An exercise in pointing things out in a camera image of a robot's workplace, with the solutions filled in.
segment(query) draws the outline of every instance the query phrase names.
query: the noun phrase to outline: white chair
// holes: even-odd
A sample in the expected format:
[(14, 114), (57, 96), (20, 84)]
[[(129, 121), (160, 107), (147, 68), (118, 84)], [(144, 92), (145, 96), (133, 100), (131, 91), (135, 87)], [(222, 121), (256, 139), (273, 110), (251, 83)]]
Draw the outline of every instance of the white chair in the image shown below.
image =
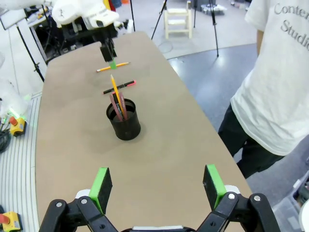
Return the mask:
[[(169, 19), (169, 16), (182, 16), (184, 19)], [(184, 29), (170, 29), (171, 26), (184, 25)], [(165, 26), (165, 38), (169, 38), (170, 33), (175, 32), (187, 32), (189, 38), (192, 38), (192, 13), (191, 13), (191, 1), (187, 1), (186, 8), (175, 8), (164, 10), (164, 26)]]

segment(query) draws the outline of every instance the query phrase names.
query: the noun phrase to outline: yellow object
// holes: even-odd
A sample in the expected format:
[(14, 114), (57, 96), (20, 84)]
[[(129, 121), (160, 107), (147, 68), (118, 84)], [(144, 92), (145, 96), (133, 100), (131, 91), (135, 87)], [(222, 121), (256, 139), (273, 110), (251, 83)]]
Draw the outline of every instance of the yellow object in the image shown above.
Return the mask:
[[(120, 64), (117, 64), (116, 67), (124, 66), (124, 65), (127, 65), (127, 64), (129, 64), (129, 63), (130, 63), (130, 62), (120, 63)], [(98, 70), (97, 70), (97, 73), (98, 73), (98, 72), (101, 72), (101, 71), (108, 70), (108, 69), (111, 69), (111, 67), (108, 66), (108, 67), (103, 68), (103, 69), (98, 69)]]
[(10, 232), (10, 231), (19, 231), (21, 230), (21, 226), (19, 223), (18, 215), (15, 212), (7, 212), (3, 214), (7, 216), (10, 219), (9, 224), (2, 224), (3, 231), (4, 232)]
[(116, 94), (117, 99), (118, 99), (118, 102), (119, 102), (119, 106), (120, 106), (120, 109), (121, 109), (122, 115), (124, 115), (124, 110), (123, 110), (122, 105), (121, 105), (121, 101), (120, 101), (120, 97), (119, 97), (119, 93), (118, 93), (117, 85), (116, 85), (115, 80), (114, 80), (114, 78), (113, 78), (113, 76), (112, 76), (112, 75), (111, 75), (111, 80), (112, 80), (112, 86), (114, 87), (114, 91), (115, 91), (115, 94)]
[(11, 124), (11, 128), (10, 128), (10, 133), (15, 137), (24, 134), (26, 131), (25, 120), (20, 117), (16, 121), (17, 121), (17, 124), (15, 126)]
[(111, 10), (110, 3), (108, 2), (108, 0), (103, 0), (103, 3), (105, 5), (106, 9)]

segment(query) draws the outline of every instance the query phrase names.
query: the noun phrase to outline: blue object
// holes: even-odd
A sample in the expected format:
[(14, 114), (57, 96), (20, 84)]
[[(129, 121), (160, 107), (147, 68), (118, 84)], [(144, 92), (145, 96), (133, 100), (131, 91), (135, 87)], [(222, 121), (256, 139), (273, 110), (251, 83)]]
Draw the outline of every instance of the blue object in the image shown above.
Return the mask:
[(114, 5), (115, 8), (121, 7), (121, 0), (112, 0), (112, 4)]

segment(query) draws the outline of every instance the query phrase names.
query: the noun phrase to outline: shirt sleeve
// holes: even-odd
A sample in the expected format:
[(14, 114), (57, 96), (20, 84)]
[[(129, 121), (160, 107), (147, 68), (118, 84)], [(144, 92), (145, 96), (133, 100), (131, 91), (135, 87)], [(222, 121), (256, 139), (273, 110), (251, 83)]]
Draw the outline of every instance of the shirt sleeve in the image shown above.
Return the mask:
[(245, 20), (256, 29), (265, 31), (269, 14), (269, 0), (252, 0)]

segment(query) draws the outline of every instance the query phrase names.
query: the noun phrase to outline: yellow pencil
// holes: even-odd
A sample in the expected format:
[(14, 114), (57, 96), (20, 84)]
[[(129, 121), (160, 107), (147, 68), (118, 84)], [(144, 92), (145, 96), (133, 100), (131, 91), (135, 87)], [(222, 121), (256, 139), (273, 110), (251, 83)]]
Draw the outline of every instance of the yellow pencil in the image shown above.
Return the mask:
[(122, 115), (123, 115), (124, 114), (124, 110), (123, 110), (122, 105), (121, 105), (121, 101), (120, 101), (117, 85), (116, 85), (115, 80), (114, 80), (112, 75), (111, 75), (111, 80), (112, 80), (112, 86), (114, 87), (114, 91), (115, 91), (115, 94), (117, 96), (117, 99), (118, 99), (118, 102), (119, 102), (119, 106), (120, 106), (120, 109), (121, 109), (121, 112), (122, 112)]
[[(129, 64), (129, 63), (130, 63), (130, 62), (120, 63), (120, 64), (117, 64), (116, 66), (117, 66), (117, 67), (120, 67), (120, 66), (127, 65), (127, 64)], [(108, 70), (108, 69), (111, 69), (111, 67), (109, 66), (109, 67), (106, 67), (106, 68), (103, 68), (103, 69), (98, 69), (98, 70), (97, 70), (97, 73), (98, 73), (98, 72), (101, 72), (101, 71)]]

